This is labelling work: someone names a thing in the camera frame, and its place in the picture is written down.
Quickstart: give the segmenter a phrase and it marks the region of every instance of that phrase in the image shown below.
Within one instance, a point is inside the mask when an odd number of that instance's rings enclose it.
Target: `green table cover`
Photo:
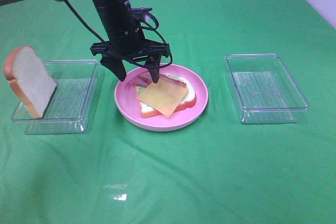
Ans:
[[[91,130],[25,135],[0,78],[0,223],[336,223],[335,29],[304,0],[131,2],[154,8],[174,63],[203,78],[206,110],[178,131],[143,130],[118,111],[118,80],[101,68]],[[106,38],[92,1],[71,3]],[[2,62],[22,45],[43,61],[99,60],[94,42],[64,3],[0,7]],[[238,120],[224,56],[266,52],[310,103],[296,124]]]

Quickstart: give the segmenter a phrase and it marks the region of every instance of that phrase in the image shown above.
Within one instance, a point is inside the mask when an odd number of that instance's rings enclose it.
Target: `yellow cheese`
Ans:
[[[138,95],[138,100],[169,117],[176,107],[180,105],[187,92],[188,89],[186,87],[159,79],[157,83],[152,82],[149,84]]]

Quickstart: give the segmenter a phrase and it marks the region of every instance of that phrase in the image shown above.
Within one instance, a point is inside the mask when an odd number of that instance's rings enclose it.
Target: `plate rim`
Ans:
[[[175,130],[179,130],[179,129],[182,129],[184,127],[187,127],[188,125],[192,124],[194,121],[196,121],[201,116],[201,114],[204,112],[205,108],[207,107],[208,98],[209,98],[208,88],[207,88],[204,80],[196,72],[194,72],[193,70],[191,70],[189,68],[186,68],[184,66],[177,65],[177,64],[171,64],[168,67],[176,67],[176,68],[180,68],[180,69],[183,69],[185,71],[188,71],[189,73],[194,75],[201,82],[200,86],[202,87],[202,89],[204,89],[205,94],[203,94],[204,95],[204,102],[203,102],[202,106],[200,107],[199,111],[197,112],[197,114],[194,117],[192,117],[191,119],[185,120],[182,123],[181,122],[180,123],[174,123],[172,125],[167,125],[167,126],[165,126],[165,125],[164,126],[155,126],[155,125],[152,125],[150,123],[140,122],[139,120],[134,119],[131,116],[129,116],[126,113],[126,111],[122,108],[122,106],[120,105],[120,103],[117,99],[117,95],[118,95],[118,88],[121,85],[123,85],[123,82],[118,81],[118,83],[116,84],[115,89],[114,89],[114,100],[115,100],[115,103],[118,107],[119,112],[123,115],[123,117],[127,121],[129,121],[130,123],[134,124],[137,127],[145,129],[145,130],[157,131],[157,132],[167,132],[167,131],[175,131]],[[127,76],[129,76],[129,74],[131,74],[132,72],[139,71],[139,69],[143,69],[143,68],[138,67],[138,68],[132,69],[129,72],[127,72]]]

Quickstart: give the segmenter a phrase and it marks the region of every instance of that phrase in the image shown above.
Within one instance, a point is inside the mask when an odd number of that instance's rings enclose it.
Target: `clear plastic container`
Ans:
[[[225,57],[227,80],[242,123],[296,123],[308,102],[276,54]]]
[[[46,61],[57,82],[56,91],[41,119],[33,119],[20,102],[12,121],[26,127],[25,134],[82,133],[91,120],[99,96],[99,63],[96,60]]]

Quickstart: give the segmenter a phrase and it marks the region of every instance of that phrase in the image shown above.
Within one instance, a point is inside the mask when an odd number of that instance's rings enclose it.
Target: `bread slice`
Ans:
[[[174,112],[182,111],[187,108],[193,107],[196,104],[196,92],[195,92],[193,85],[187,79],[183,77],[174,76],[169,73],[165,73],[164,75],[168,76],[169,78],[175,79],[175,80],[183,81],[184,83],[186,83],[186,87],[188,89],[187,95],[183,98],[182,102],[180,103],[179,106],[177,106]],[[135,90],[137,94],[139,94],[142,92],[142,90],[144,90],[144,87],[135,86]],[[158,110],[154,109],[153,107],[147,105],[144,102],[140,101],[139,103],[140,103],[142,118],[150,118],[150,117],[162,114]]]
[[[4,75],[33,118],[42,118],[56,82],[31,46],[14,49],[4,63]]]

